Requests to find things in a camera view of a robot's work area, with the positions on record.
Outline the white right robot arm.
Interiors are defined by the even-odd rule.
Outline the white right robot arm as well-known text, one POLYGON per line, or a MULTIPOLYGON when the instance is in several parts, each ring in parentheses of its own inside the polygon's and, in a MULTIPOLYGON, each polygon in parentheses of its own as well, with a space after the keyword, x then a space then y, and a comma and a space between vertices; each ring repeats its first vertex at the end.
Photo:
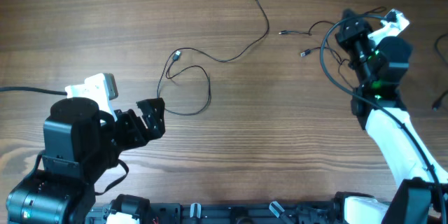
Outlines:
POLYGON ((389 204, 371 196, 342 196, 347 223, 446 223, 447 171, 412 125, 398 87, 409 69, 412 46, 399 35, 410 21, 399 10, 384 17, 344 10, 328 31, 349 55, 358 86, 335 86, 351 95, 351 110, 374 140, 398 189, 389 204))

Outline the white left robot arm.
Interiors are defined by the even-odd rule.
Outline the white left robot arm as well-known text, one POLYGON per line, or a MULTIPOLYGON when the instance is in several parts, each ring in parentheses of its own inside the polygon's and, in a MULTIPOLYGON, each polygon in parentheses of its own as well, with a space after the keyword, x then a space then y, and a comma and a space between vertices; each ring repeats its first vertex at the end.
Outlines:
POLYGON ((33 169, 8 195, 9 223, 83 223, 99 193, 95 183, 123 163, 123 151, 146 146, 165 133, 165 102, 138 101, 116 116, 92 99, 74 97, 52 105, 43 125, 45 148, 33 169))

